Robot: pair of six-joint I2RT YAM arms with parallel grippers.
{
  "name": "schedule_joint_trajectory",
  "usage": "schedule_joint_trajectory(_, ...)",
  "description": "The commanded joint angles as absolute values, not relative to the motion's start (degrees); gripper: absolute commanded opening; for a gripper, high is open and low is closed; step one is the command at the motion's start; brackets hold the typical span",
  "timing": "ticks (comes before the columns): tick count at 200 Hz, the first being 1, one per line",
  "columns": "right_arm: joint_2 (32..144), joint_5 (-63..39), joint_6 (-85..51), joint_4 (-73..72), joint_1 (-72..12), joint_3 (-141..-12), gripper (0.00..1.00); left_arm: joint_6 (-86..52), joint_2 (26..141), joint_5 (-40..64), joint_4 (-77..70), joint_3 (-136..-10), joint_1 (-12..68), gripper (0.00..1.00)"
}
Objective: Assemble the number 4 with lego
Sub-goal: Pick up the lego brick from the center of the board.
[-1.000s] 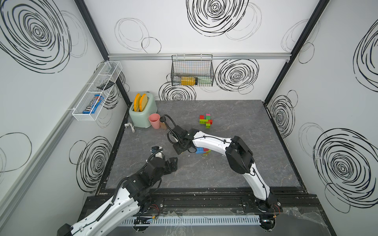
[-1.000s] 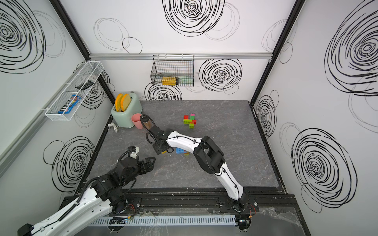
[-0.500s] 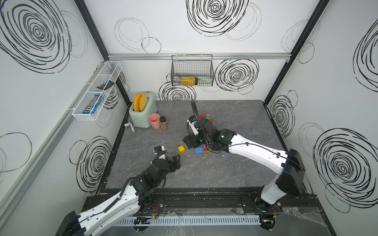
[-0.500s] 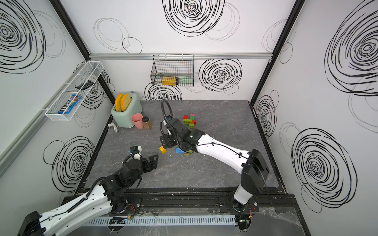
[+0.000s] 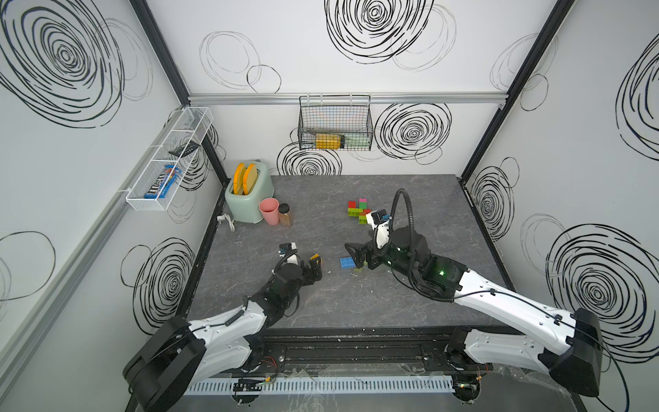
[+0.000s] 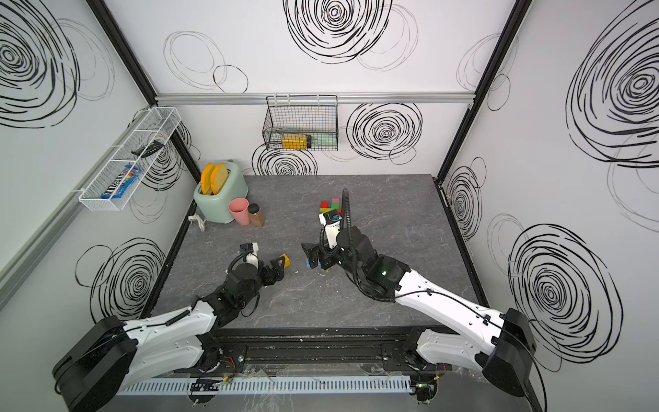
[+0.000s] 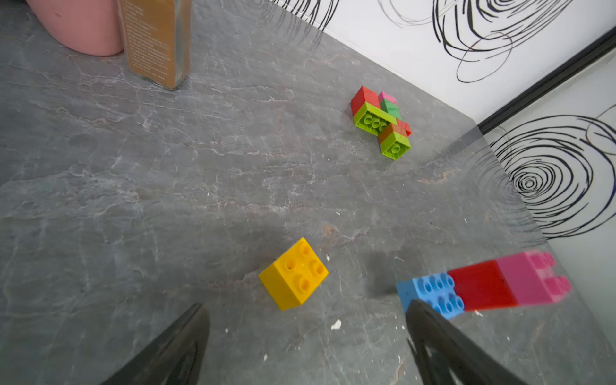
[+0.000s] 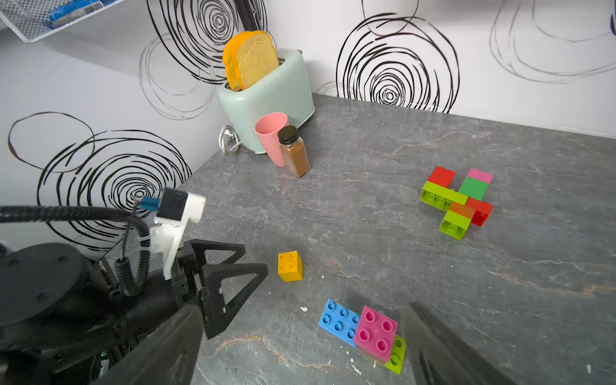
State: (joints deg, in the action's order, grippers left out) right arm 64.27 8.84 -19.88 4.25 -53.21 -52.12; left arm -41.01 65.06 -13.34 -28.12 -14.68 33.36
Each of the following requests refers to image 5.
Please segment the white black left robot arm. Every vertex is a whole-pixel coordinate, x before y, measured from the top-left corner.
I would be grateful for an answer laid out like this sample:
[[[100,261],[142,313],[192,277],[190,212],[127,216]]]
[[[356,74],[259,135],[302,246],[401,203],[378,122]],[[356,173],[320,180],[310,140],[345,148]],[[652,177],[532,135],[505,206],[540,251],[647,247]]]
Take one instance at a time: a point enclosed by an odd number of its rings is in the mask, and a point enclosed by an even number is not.
[[[269,280],[235,309],[188,321],[168,319],[128,361],[123,377],[144,411],[167,411],[189,386],[234,369],[259,364],[259,334],[284,318],[300,290],[323,277],[322,259],[304,261],[296,250],[277,262]]]

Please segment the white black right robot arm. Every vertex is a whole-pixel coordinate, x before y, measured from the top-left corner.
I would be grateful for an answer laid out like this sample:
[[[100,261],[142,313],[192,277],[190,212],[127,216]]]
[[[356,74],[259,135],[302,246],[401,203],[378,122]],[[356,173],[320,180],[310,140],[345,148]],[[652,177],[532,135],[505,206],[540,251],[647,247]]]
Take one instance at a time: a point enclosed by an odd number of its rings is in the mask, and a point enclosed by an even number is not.
[[[458,328],[444,349],[453,367],[496,363],[530,369],[578,395],[599,396],[603,344],[592,312],[568,312],[512,292],[465,264],[432,253],[426,238],[409,228],[398,228],[385,241],[376,234],[345,248],[358,268],[387,266],[429,300],[468,307],[514,329],[502,334]]]

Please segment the blue long lego brick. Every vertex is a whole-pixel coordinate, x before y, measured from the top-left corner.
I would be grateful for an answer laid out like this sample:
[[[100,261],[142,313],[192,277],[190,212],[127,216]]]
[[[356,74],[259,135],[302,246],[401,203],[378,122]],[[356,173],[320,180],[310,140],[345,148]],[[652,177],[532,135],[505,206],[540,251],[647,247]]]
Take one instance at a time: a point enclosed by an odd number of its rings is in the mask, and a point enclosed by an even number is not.
[[[356,268],[355,261],[351,257],[341,257],[340,258],[340,266],[344,270],[355,269]]]

